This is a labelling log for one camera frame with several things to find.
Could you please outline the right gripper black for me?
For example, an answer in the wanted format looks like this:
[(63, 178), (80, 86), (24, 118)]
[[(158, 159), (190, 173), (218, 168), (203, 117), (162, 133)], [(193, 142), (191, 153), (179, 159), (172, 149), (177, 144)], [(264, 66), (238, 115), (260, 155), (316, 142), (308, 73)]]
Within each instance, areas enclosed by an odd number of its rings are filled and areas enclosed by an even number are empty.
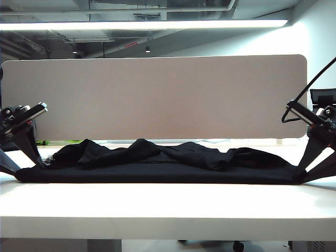
[[(323, 126), (326, 129), (335, 129), (335, 108), (327, 106), (319, 110), (318, 114), (313, 113), (297, 101), (290, 101), (286, 106), (287, 112), (295, 114), (299, 120), (309, 126)], [(318, 163), (309, 172), (306, 168), (312, 163), (326, 147), (326, 133), (323, 130), (309, 130), (309, 137), (302, 159), (296, 169), (295, 177), (301, 177), (301, 183), (310, 182), (324, 177), (335, 176), (335, 151)]]

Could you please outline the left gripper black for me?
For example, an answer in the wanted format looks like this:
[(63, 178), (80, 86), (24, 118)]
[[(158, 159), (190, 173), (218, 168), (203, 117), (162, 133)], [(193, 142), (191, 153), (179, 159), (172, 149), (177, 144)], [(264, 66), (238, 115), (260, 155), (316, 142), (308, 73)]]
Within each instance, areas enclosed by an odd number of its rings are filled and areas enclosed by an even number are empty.
[[(40, 102), (33, 106), (8, 106), (1, 110), (1, 142), (8, 142), (14, 136), (15, 131), (21, 126), (30, 125), (31, 121), (44, 112), (47, 112), (47, 104)], [(32, 126), (26, 127), (15, 135), (16, 146), (33, 161), (38, 167), (44, 167), (44, 162), (38, 152)], [(1, 172), (15, 174), (17, 164), (1, 150)]]

